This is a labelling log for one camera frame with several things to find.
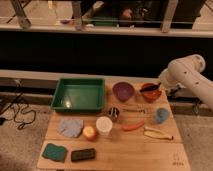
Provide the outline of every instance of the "wooden table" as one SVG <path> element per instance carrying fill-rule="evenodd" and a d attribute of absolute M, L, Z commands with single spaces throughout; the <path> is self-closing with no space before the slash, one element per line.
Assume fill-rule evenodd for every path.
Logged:
<path fill-rule="evenodd" d="M 166 94 L 163 91 L 161 97 L 152 104 L 144 101 L 139 93 L 141 84 L 135 84 L 136 94 L 127 102 L 119 102 L 112 93 L 112 84 L 106 85 L 106 107 L 103 113 L 97 115 L 84 114 L 59 114 L 54 113 L 50 119 L 49 127 L 43 143 L 41 154 L 47 143 L 54 143 L 66 147 L 69 152 L 65 162 L 53 162 L 39 157 L 37 167 L 39 169 L 55 170 L 190 170 L 183 143 L 173 118 Z M 93 125 L 97 116 L 103 115 L 110 107 L 118 107 L 121 111 L 118 122 L 114 123 L 109 137 L 98 137 L 95 142 L 87 141 L 83 135 L 79 138 L 67 138 L 57 132 L 61 119 L 80 118 L 84 125 Z M 169 118 L 162 124 L 156 124 L 153 120 L 154 111 L 164 107 L 169 110 Z M 122 109 L 143 109 L 142 112 L 123 112 Z M 174 136 L 174 140 L 159 140 L 143 135 L 143 128 L 124 132 L 122 124 L 137 123 L 144 120 L 147 126 L 161 129 Z M 95 148 L 96 159 L 72 163 L 70 154 L 72 150 Z"/>

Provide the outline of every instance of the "dark green sponge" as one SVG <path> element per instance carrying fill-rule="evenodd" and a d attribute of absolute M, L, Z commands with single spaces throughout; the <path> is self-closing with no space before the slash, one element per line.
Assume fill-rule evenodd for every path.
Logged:
<path fill-rule="evenodd" d="M 49 143 L 46 145 L 42 156 L 53 161 L 64 162 L 66 154 L 67 149 L 65 147 Z"/>

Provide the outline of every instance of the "red bowl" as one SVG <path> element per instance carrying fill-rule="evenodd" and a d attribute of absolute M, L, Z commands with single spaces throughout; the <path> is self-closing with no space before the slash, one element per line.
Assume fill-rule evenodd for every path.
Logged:
<path fill-rule="evenodd" d="M 154 85 L 154 84 L 145 83 L 141 89 L 147 88 L 152 85 Z M 153 103 L 155 100 L 157 100 L 161 96 L 162 91 L 160 91 L 159 89 L 156 89 L 156 90 L 152 90 L 152 91 L 144 91 L 144 92 L 141 92 L 141 94 L 148 103 Z"/>

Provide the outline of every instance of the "red object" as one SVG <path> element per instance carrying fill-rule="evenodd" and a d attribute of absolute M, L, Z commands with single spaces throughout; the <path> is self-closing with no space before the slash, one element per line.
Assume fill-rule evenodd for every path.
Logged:
<path fill-rule="evenodd" d="M 97 131 L 93 126 L 86 126 L 83 129 L 83 135 L 87 140 L 93 141 L 97 136 Z"/>
<path fill-rule="evenodd" d="M 155 85 L 155 84 L 145 83 L 141 89 L 144 89 L 144 88 L 147 88 L 147 87 L 153 86 L 153 85 Z M 144 92 L 141 92 L 141 94 L 147 102 L 153 103 L 155 100 L 157 100 L 161 96 L 162 91 L 160 91 L 159 89 L 156 89 L 156 90 L 152 90 L 152 91 L 144 91 Z"/>
<path fill-rule="evenodd" d="M 136 124 L 122 125 L 121 128 L 122 128 L 123 131 L 133 131 L 135 129 L 138 129 L 138 128 L 142 127 L 143 125 L 144 125 L 144 121 L 142 120 L 142 121 L 140 121 L 140 122 L 138 122 Z"/>
<path fill-rule="evenodd" d="M 127 82 L 119 82 L 115 84 L 112 90 L 116 98 L 122 102 L 127 101 L 135 93 L 134 87 Z"/>

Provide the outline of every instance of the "floor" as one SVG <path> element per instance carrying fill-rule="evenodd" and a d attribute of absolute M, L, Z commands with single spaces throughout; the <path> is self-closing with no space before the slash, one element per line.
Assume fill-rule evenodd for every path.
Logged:
<path fill-rule="evenodd" d="M 31 1 L 25 7 L 25 13 L 33 25 L 60 25 L 60 20 L 70 19 L 72 5 L 68 1 Z M 203 6 L 201 17 L 198 17 L 193 25 L 194 30 L 213 30 L 213 1 L 207 0 Z M 0 1 L 0 24 L 17 24 L 14 9 L 9 0 Z"/>
<path fill-rule="evenodd" d="M 201 106 L 195 115 L 191 104 L 171 103 L 171 107 L 192 171 L 212 171 L 213 112 Z M 18 130 L 18 124 L 13 121 L 0 127 L 0 170 L 40 171 L 36 164 L 52 110 L 47 105 L 32 104 L 30 109 L 37 112 L 37 117 L 25 129 Z M 9 119 L 12 113 L 9 110 L 3 116 Z M 18 119 L 30 120 L 30 117 Z"/>

